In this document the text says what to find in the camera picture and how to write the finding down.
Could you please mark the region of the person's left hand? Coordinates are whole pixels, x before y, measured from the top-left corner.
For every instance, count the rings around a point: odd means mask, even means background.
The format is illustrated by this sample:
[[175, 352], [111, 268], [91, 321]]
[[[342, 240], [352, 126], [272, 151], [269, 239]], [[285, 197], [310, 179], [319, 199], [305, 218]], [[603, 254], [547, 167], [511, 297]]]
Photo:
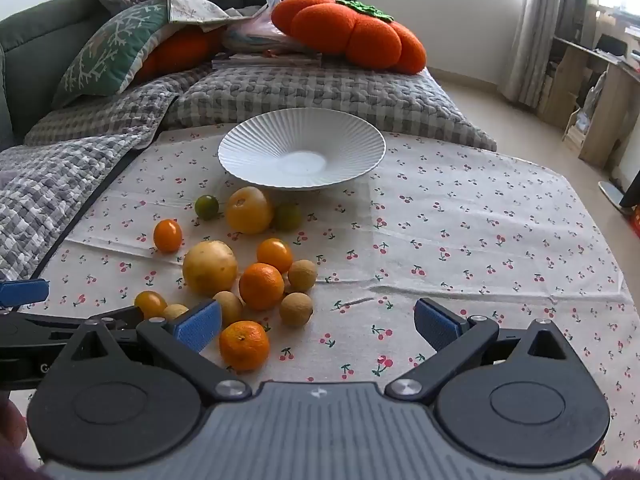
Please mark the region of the person's left hand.
[[11, 445], [14, 450], [19, 450], [22, 447], [28, 435], [24, 416], [16, 405], [8, 399], [1, 400], [0, 430], [1, 439]]

